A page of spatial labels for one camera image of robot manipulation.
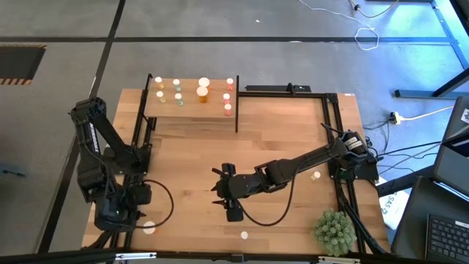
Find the succulent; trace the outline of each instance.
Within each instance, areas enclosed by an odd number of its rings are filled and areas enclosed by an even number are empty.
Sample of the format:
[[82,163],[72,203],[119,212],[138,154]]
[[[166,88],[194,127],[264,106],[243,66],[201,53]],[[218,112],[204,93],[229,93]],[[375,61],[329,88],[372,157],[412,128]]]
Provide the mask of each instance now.
[[357,240],[352,220],[344,212],[327,210],[313,228],[313,233],[329,256],[338,257],[353,249]]

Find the desk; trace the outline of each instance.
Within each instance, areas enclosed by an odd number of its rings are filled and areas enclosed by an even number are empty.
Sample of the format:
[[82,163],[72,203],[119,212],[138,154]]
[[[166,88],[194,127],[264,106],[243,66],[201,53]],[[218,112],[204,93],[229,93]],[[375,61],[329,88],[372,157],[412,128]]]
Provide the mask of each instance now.
[[[127,144],[132,138],[141,90],[124,89],[117,107],[114,127]],[[339,95],[343,125],[363,136],[358,107],[353,95]],[[132,248],[179,252],[245,252],[259,254],[324,254],[311,234],[322,213],[337,209],[327,164],[302,173],[297,178],[292,207],[280,224],[258,227],[245,219],[226,221],[225,210],[210,189],[218,180],[211,172],[224,162],[237,166],[237,173],[252,173],[256,165],[278,158],[293,158],[327,144],[320,100],[308,98],[239,98],[239,131],[231,119],[159,117],[152,135],[152,157],[147,177],[165,184],[174,197],[174,214],[163,226],[146,235],[133,233]],[[312,182],[310,175],[322,177]],[[389,250],[377,192],[366,181],[356,181],[355,191],[361,219],[373,237]],[[141,209],[159,222],[169,212],[169,198],[152,187],[149,205]],[[263,222],[275,221],[285,209],[289,191],[259,194],[242,200],[245,209]],[[93,243],[100,231],[89,215],[83,246]],[[248,232],[242,240],[240,233]]]

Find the power cord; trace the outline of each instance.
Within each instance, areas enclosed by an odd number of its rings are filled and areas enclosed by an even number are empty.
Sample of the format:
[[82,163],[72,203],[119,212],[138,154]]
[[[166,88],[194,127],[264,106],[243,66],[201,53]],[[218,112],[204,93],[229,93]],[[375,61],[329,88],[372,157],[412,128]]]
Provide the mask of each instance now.
[[388,134],[386,135],[386,140],[385,140],[385,145],[384,145],[384,150],[383,150],[384,153],[385,153],[386,150],[388,149],[389,136],[390,136],[390,134],[391,134],[391,132],[389,131],[389,121],[387,121],[386,124],[388,124]]
[[432,111],[430,113],[427,113],[427,114],[421,114],[417,117],[403,117],[402,115],[400,115],[398,112],[392,112],[392,114],[394,114],[395,116],[395,119],[393,120],[393,123],[398,125],[400,124],[402,121],[413,121],[413,120],[417,120],[419,118],[422,118],[422,117],[428,117],[429,115],[432,115],[432,114],[436,114],[438,112],[441,112],[441,111],[445,111],[447,109],[452,109],[454,106],[447,106],[447,107],[443,107],[441,109],[438,109],[438,110],[435,110],[435,111]]
[[421,151],[421,152],[419,152],[419,153],[417,153],[417,154],[415,154],[415,155],[412,155],[412,156],[410,156],[410,157],[408,157],[408,158],[405,158],[405,159],[401,160],[400,162],[394,164],[393,166],[390,166],[388,169],[385,169],[384,171],[380,172],[380,175],[383,174],[383,173],[385,173],[385,172],[387,172],[387,171],[390,170],[390,169],[396,168],[397,165],[401,164],[401,163],[404,162],[404,161],[407,161],[407,160],[409,160],[409,159],[411,159],[411,158],[414,158],[414,157],[416,157],[416,156],[418,156],[418,155],[420,155],[420,154],[423,154],[423,153],[425,153],[425,152],[427,152],[427,151],[429,151],[429,150],[432,150],[432,149],[434,149],[434,148],[440,146],[440,144],[441,144],[441,143],[438,143],[438,144],[436,144],[435,146],[429,147],[428,149],[426,149],[426,150],[424,150],[424,151]]
[[160,225],[166,223],[170,218],[171,216],[173,215],[173,212],[174,212],[174,200],[173,200],[173,196],[171,195],[171,192],[168,190],[168,188],[166,186],[164,186],[164,184],[156,181],[156,180],[142,180],[142,183],[155,183],[155,184],[158,184],[159,186],[161,186],[161,188],[163,188],[166,193],[168,194],[169,196],[169,199],[171,200],[171,210],[169,211],[169,214],[168,216],[161,222],[159,222],[158,224],[153,224],[151,226],[148,226],[148,227],[144,227],[144,226],[135,226],[135,228],[138,228],[138,229],[148,229],[148,228],[155,228],[155,227],[159,227]]
[[374,147],[368,147],[370,150],[373,150],[376,155],[374,157],[376,158],[378,156],[378,151]]
[[392,5],[390,5],[388,8],[386,8],[385,10],[383,10],[382,12],[379,12],[377,13],[376,15],[367,15],[365,14],[362,10],[361,10],[361,7],[359,4],[356,4],[353,0],[349,0],[350,3],[353,5],[353,9],[355,11],[359,11],[360,14],[362,14],[365,18],[376,18],[384,13],[386,13],[387,11],[389,11],[391,8],[393,8],[393,6],[395,6],[397,3],[399,3],[399,0],[396,0]]
[[407,156],[407,157],[411,157],[411,158],[415,158],[415,159],[423,159],[429,155],[437,155],[438,153],[428,153],[428,154],[425,154],[421,157],[412,157],[411,155],[408,155],[408,154],[386,154],[386,155],[389,155],[389,156],[393,156],[393,157],[399,157],[399,156]]
[[[348,16],[348,15],[341,14],[341,13],[339,13],[339,12],[332,12],[332,11],[327,10],[327,9],[324,9],[324,8],[314,8],[314,7],[311,7],[311,6],[309,6],[307,3],[305,3],[303,0],[298,0],[298,1],[299,1],[301,4],[307,6],[310,10],[313,10],[313,11],[326,11],[326,12],[329,12],[329,13],[331,13],[331,14],[340,15],[340,16],[342,16],[342,17],[344,17],[344,18],[348,18],[348,19],[351,19],[351,20],[353,20],[353,21],[356,21],[358,24],[360,24],[361,26],[363,26],[363,27],[361,27],[361,28],[359,28],[359,29],[357,30],[357,32],[355,33],[355,36],[354,36],[354,39],[355,39],[355,41],[356,41],[358,47],[359,47],[362,51],[370,51],[370,50],[375,49],[375,48],[378,47],[378,45],[379,45],[379,43],[380,43],[380,36],[379,36],[378,33],[376,33],[376,31],[374,30],[374,28],[371,27],[369,24],[364,23],[364,22],[362,22],[362,21],[360,21],[360,20],[358,20],[358,19],[356,19],[356,18],[352,18],[352,17],[350,17],[350,16]],[[357,40],[358,34],[360,34],[360,32],[361,32],[362,30],[369,30],[369,31],[373,32],[373,34],[376,35],[376,38],[377,38],[377,39],[376,39],[376,45],[375,45],[374,47],[371,47],[371,48],[364,48],[364,47],[360,44],[360,42]]]
[[391,168],[391,169],[408,169],[408,170],[412,171],[412,173],[414,173],[415,175],[418,176],[417,172],[414,171],[414,170],[411,169],[411,168],[398,168],[398,167],[392,167],[392,166],[390,166],[390,165],[376,165],[376,166],[388,167],[388,168]]
[[403,151],[403,150],[411,150],[411,149],[413,149],[413,148],[425,147],[425,146],[429,146],[429,145],[432,145],[432,144],[438,144],[438,143],[441,143],[441,141],[438,141],[438,142],[430,142],[430,143],[426,143],[426,144],[419,144],[419,145],[412,146],[412,147],[403,147],[402,149],[393,150],[393,151],[390,151],[390,152],[388,152],[388,153],[379,154],[377,157],[384,156],[384,155],[389,155],[389,154],[396,153],[396,152]]
[[[381,128],[384,125],[386,125],[387,122],[389,122],[389,120],[374,122],[374,123],[369,124],[369,125],[364,125],[363,129],[365,129],[365,130],[374,130],[374,129],[377,129],[377,128]],[[370,128],[371,125],[376,125],[376,124],[380,124],[380,125],[378,125],[377,127],[374,127],[374,128]]]

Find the concrete floor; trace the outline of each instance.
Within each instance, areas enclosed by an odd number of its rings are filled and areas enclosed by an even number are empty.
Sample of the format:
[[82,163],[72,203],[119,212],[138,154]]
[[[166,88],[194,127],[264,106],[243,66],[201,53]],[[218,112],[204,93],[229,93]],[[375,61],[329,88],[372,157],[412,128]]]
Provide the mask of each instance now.
[[[308,3],[352,15],[346,0]],[[370,14],[387,6],[364,0],[359,3]],[[468,52],[468,38],[451,6],[447,0],[438,3],[463,51]],[[105,37],[117,5],[117,0],[47,0],[41,4],[3,0],[0,36]],[[382,37],[445,36],[429,4],[398,4],[376,19],[356,17],[376,27]],[[349,37],[357,28],[354,21],[307,10],[295,0],[134,0],[125,5],[117,36]],[[8,243],[0,245],[0,255],[31,253],[37,245],[73,135],[67,112],[87,97],[103,46],[50,43],[32,85],[0,87],[0,161],[28,173],[26,178],[2,176],[0,238]],[[355,93],[362,122],[370,124],[384,120],[390,111],[412,117],[451,105],[451,100],[396,99],[392,92],[436,89],[461,71],[447,44],[380,44],[378,49],[365,52],[354,43],[115,43],[98,96],[106,100],[112,120],[120,90],[143,88],[148,73],[179,78],[238,74],[240,87],[291,81],[309,84],[315,92]],[[450,111],[445,111],[392,125],[388,150],[440,140],[449,115]],[[367,132],[380,152],[384,130]],[[408,161],[402,167],[417,170],[434,158]],[[400,159],[389,157],[382,164]],[[405,174],[391,170],[383,177],[389,180]],[[73,179],[51,250],[78,249],[88,213],[89,205]]]

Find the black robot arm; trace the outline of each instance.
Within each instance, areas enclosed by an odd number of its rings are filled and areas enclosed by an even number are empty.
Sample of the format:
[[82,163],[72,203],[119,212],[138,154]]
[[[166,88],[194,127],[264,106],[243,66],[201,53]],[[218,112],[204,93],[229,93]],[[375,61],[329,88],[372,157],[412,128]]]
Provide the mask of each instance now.
[[221,176],[213,191],[216,190],[218,197],[223,199],[246,198],[261,192],[271,193],[285,188],[296,174],[333,158],[339,159],[341,166],[349,169],[364,160],[367,153],[358,133],[346,132],[332,143],[297,158],[283,158],[256,166],[252,175],[235,175],[234,165],[231,174],[226,169],[223,172],[213,169]]
[[[142,175],[147,171],[150,148],[126,145],[106,117],[106,103],[99,98],[78,102],[70,112],[80,149],[77,181],[86,202],[94,202],[95,225],[103,231],[129,231],[143,215],[138,205],[148,204],[147,184],[124,188],[114,174]],[[101,155],[96,130],[109,145]]]
[[[337,159],[343,170],[354,170],[362,161],[366,160],[368,150],[365,146],[358,133],[348,131],[335,138],[332,143],[302,154],[297,158],[274,160],[256,166],[254,168],[256,172],[252,175],[236,175],[235,165],[223,164],[222,171],[213,169],[215,173],[221,176],[221,179],[212,191],[217,191],[217,196],[223,199],[214,203],[225,207],[228,221],[242,221],[243,208],[238,199],[262,192],[271,193],[283,189],[288,182],[293,180],[296,174],[331,159]],[[336,193],[340,205],[350,216],[359,232],[363,234],[365,242],[373,253],[386,253],[369,234],[350,206],[341,184],[336,184]]]

